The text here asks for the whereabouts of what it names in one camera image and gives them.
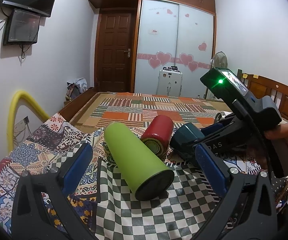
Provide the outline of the red bottle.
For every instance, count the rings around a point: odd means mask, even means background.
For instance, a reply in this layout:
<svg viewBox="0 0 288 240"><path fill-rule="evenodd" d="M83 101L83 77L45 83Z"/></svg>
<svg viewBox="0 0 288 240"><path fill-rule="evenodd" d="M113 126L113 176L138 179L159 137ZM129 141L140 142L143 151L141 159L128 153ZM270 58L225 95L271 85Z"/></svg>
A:
<svg viewBox="0 0 288 240"><path fill-rule="evenodd" d="M157 115L146 128L140 140L162 161L166 159L173 132L173 121L166 115Z"/></svg>

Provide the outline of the yellow foam tube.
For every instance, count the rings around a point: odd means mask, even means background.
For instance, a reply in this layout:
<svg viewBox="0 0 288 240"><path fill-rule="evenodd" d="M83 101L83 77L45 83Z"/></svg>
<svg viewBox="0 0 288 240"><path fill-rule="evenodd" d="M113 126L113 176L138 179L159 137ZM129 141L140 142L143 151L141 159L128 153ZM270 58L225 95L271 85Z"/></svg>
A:
<svg viewBox="0 0 288 240"><path fill-rule="evenodd" d="M26 116L32 117L33 125L37 124L37 118L41 122L49 118L49 115L28 92L17 90L10 101L8 112L6 130L8 153L14 149L15 124Z"/></svg>

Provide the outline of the white suitcase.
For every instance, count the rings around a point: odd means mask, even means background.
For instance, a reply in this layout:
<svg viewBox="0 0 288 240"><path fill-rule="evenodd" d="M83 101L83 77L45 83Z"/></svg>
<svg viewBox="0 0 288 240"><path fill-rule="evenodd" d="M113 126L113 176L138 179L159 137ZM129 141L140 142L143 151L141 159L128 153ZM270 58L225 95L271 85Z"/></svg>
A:
<svg viewBox="0 0 288 240"><path fill-rule="evenodd" d="M164 67L159 71L156 94L179 97L182 81L183 73L177 66Z"/></svg>

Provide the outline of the dark teal ceramic cup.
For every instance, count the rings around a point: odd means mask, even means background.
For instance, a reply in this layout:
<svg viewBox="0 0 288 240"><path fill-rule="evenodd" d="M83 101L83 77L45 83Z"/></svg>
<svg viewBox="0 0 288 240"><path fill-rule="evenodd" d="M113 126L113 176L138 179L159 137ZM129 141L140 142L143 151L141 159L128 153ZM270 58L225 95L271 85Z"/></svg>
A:
<svg viewBox="0 0 288 240"><path fill-rule="evenodd" d="M203 138L204 134L201 130L189 122L175 131L170 141L170 147L181 159L193 163L196 160L195 141Z"/></svg>

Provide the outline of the striped patchwork bed mat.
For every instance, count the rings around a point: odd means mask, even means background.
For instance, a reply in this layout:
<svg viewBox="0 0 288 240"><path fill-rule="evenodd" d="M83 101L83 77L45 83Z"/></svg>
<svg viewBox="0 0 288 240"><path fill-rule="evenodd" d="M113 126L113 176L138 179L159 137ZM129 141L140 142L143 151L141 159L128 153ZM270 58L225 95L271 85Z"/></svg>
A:
<svg viewBox="0 0 288 240"><path fill-rule="evenodd" d="M119 121L129 127L148 127L158 115L172 119L178 128L188 122L198 128L213 124L221 111L230 111L222 101L200 98L169 97L141 93L97 93L71 119L85 133Z"/></svg>

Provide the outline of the clothes pile by door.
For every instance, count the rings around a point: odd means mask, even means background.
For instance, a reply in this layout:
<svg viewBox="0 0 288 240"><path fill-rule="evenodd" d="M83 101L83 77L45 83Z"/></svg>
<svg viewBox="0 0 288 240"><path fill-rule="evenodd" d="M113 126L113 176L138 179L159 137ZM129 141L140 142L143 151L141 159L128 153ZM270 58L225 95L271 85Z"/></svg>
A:
<svg viewBox="0 0 288 240"><path fill-rule="evenodd" d="M87 80L85 78L77 78L67 81L66 87L66 101L72 101L77 96L82 94L88 89Z"/></svg>

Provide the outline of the wooden headboard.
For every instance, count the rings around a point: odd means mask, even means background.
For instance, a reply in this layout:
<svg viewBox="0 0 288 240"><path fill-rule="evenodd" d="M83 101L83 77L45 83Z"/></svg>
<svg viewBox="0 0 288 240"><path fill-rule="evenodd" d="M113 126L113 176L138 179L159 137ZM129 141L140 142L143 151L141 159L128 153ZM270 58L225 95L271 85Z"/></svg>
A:
<svg viewBox="0 0 288 240"><path fill-rule="evenodd" d="M257 98L265 95L270 96L279 109L281 116L288 120L287 85L263 76L243 73L241 69L237 71L237 77Z"/></svg>

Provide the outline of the small black wall monitor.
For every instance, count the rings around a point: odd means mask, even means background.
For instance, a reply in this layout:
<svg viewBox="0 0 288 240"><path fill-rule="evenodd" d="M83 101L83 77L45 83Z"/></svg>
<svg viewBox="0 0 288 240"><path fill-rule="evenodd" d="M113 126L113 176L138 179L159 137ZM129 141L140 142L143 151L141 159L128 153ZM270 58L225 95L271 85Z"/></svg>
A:
<svg viewBox="0 0 288 240"><path fill-rule="evenodd" d="M32 45L37 43L41 17L14 9L7 19L3 45Z"/></svg>

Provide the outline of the brown wooden door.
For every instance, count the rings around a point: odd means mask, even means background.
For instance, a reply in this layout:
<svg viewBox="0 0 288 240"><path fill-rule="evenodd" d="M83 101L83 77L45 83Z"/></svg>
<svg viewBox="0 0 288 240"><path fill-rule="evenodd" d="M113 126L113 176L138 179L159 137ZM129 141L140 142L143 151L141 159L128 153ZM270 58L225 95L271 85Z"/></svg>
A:
<svg viewBox="0 0 288 240"><path fill-rule="evenodd" d="M128 92L135 11L103 9L98 20L94 79L100 92Z"/></svg>

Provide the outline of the frosted sliding wardrobe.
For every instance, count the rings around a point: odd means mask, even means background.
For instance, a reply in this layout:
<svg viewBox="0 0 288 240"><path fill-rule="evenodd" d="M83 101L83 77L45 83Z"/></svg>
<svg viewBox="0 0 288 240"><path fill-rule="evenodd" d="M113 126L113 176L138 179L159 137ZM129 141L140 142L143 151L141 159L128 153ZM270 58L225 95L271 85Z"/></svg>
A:
<svg viewBox="0 0 288 240"><path fill-rule="evenodd" d="M210 69L215 16L186 5L142 0L134 91L156 94L159 71L183 73L180 96L204 98L200 78Z"/></svg>

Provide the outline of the lime green bottle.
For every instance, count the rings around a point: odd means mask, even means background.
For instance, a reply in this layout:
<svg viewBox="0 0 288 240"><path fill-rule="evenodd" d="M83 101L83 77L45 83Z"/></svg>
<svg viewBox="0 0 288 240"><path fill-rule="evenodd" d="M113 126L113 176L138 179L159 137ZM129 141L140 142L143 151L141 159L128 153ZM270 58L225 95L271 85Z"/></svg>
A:
<svg viewBox="0 0 288 240"><path fill-rule="evenodd" d="M125 124L108 124L104 129L104 140L137 200L152 200L173 183L174 172Z"/></svg>

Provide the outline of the wooden bed frame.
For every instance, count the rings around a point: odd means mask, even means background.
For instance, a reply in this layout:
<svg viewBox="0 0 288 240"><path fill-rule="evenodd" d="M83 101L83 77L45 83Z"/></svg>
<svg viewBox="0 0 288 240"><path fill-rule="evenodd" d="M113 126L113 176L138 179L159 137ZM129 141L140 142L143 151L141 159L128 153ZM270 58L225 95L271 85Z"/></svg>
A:
<svg viewBox="0 0 288 240"><path fill-rule="evenodd" d="M66 103L64 107L59 111L59 114L66 121L70 121L97 92L98 88L96 87L87 89L75 99Z"/></svg>

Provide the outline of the standing electric fan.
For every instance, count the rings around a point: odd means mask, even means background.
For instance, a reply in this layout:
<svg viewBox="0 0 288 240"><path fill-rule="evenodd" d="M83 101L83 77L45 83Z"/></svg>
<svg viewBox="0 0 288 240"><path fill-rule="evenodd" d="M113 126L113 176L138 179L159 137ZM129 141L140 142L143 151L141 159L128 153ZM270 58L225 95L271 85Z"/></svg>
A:
<svg viewBox="0 0 288 240"><path fill-rule="evenodd" d="M217 52L210 61L210 68L228 68L228 59L224 52ZM214 94L207 88L205 98L208 100L219 100Z"/></svg>

